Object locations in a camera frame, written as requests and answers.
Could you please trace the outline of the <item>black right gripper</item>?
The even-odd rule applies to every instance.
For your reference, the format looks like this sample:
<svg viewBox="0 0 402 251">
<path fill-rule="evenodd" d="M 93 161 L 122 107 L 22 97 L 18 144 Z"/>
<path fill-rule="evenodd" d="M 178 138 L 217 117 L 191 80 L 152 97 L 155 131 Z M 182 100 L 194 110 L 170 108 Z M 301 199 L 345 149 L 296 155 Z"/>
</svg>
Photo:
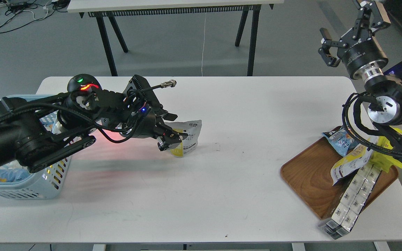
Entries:
<svg viewBox="0 0 402 251">
<path fill-rule="evenodd" d="M 356 72 L 366 64 L 378 62 L 380 68 L 385 67 L 389 59 L 381 49 L 375 33 L 391 25 L 391 21 L 383 3 L 375 0 L 353 0 L 358 8 L 358 16 L 353 26 L 353 40 L 350 36 L 340 38 L 342 41 L 333 41 L 326 28 L 320 28 L 322 46 L 318 49 L 322 60 L 329 67 L 337 67 L 343 62 L 351 79 L 358 79 Z M 333 56 L 330 49 L 347 48 L 341 59 Z"/>
</svg>

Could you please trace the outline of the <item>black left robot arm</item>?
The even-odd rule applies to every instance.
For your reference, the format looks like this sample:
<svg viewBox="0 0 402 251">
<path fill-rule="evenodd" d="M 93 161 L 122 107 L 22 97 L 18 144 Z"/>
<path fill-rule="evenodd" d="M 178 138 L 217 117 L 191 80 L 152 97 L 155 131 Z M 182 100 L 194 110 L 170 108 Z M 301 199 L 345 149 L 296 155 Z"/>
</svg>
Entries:
<svg viewBox="0 0 402 251">
<path fill-rule="evenodd" d="M 169 113 L 154 90 L 173 88 L 170 80 L 150 86 L 133 76 L 123 92 L 102 89 L 88 74 L 70 79 L 67 92 L 0 99 L 0 196 L 50 199 L 63 186 L 71 156 L 95 143 L 98 130 L 112 143 L 154 138 L 161 151 L 187 138 L 165 124 Z"/>
</svg>

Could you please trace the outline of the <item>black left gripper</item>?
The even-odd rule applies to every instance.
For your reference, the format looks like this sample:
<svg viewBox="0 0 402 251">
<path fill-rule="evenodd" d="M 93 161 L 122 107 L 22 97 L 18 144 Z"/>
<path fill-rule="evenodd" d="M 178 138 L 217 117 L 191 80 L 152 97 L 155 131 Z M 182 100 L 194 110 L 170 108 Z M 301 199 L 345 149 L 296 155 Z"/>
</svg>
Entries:
<svg viewBox="0 0 402 251">
<path fill-rule="evenodd" d="M 187 133 L 177 132 L 168 124 L 155 125 L 156 119 L 175 121 L 178 116 L 161 107 L 146 78 L 134 75 L 124 90 L 124 94 L 128 98 L 132 98 L 127 104 L 133 111 L 126 123 L 129 130 L 120 133 L 121 136 L 157 139 L 160 151 L 175 149 L 188 137 Z"/>
</svg>

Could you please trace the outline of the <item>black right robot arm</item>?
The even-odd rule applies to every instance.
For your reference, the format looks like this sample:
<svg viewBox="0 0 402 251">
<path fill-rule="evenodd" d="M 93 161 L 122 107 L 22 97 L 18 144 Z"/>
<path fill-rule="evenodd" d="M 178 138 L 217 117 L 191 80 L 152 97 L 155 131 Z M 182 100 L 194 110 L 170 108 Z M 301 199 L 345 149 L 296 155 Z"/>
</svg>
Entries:
<svg viewBox="0 0 402 251">
<path fill-rule="evenodd" d="M 391 22 L 381 2 L 355 4 L 355 24 L 338 41 L 321 28 L 318 53 L 327 66 L 342 62 L 351 79 L 364 81 L 365 92 L 352 94 L 343 105 L 344 129 L 365 147 L 402 163 L 402 62 L 384 73 L 389 60 L 375 38 Z"/>
</svg>

